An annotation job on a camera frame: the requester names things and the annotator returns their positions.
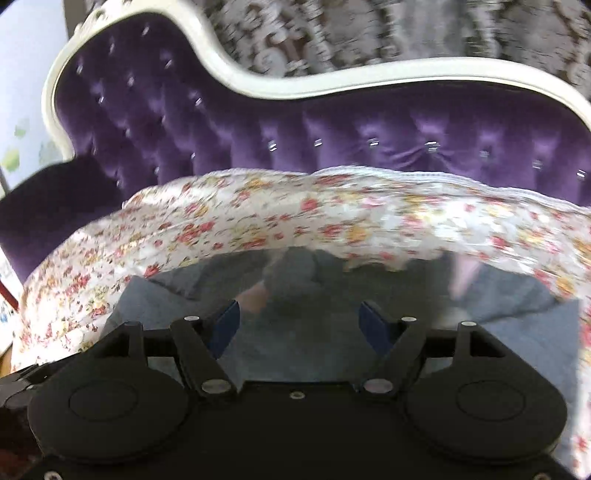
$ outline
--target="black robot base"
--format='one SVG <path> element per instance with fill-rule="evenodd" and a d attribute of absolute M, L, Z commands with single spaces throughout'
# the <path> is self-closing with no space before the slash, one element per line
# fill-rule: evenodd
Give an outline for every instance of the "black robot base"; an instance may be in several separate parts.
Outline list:
<path fill-rule="evenodd" d="M 238 392 L 216 359 L 239 319 L 233 302 L 166 330 L 127 323 L 3 379 L 0 402 L 28 408 L 43 453 L 21 479 L 574 478 L 550 456 L 566 423 L 560 393 L 473 322 L 430 330 L 364 303 L 359 327 L 382 362 L 359 384 Z M 155 356 L 174 358 L 181 382 L 149 368 Z M 420 375 L 442 357 L 449 367 Z"/>

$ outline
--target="floral blanket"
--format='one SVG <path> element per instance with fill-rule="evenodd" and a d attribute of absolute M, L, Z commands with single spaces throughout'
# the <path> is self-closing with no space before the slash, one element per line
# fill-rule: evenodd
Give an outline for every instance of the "floral blanket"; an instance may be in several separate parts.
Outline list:
<path fill-rule="evenodd" d="M 13 368 L 97 341 L 132 275 L 223 252 L 325 249 L 352 267 L 459 252 L 581 302 L 574 465 L 591 473 L 591 210 L 441 173 L 339 167 L 313 175 L 229 170 L 137 193 L 75 232 L 24 285 Z"/>

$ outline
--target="round black disk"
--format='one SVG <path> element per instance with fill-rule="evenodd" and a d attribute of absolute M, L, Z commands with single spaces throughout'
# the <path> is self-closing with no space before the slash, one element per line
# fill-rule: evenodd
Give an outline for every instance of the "round black disk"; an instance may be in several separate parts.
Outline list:
<path fill-rule="evenodd" d="M 104 358 L 78 362 L 49 380 L 28 416 L 45 453 L 112 463 L 169 437 L 188 404 L 183 387 L 168 375 L 128 358 Z"/>
<path fill-rule="evenodd" d="M 528 366 L 472 358 L 420 379 L 405 406 L 426 439 L 453 456 L 511 463 L 549 451 L 566 424 L 566 404 Z"/>

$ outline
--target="purple velvet sofa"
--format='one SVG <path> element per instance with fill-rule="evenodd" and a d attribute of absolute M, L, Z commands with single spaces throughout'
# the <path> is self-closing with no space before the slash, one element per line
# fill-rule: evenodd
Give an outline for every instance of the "purple velvet sofa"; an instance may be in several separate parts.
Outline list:
<path fill-rule="evenodd" d="M 156 13 L 83 45 L 61 73 L 55 104 L 75 158 L 0 202 L 0 245 L 23 281 L 77 228 L 139 189 L 231 167 L 445 171 L 591 204 L 591 133 L 545 95 L 452 80 L 249 98 L 214 79 Z"/>

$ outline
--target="white wall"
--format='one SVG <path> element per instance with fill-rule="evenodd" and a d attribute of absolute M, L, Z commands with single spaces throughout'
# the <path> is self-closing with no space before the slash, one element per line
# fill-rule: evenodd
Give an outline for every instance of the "white wall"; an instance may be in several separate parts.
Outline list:
<path fill-rule="evenodd" d="M 11 189 L 60 159 L 41 90 L 66 41 L 62 0 L 16 0 L 0 14 L 0 168 Z"/>

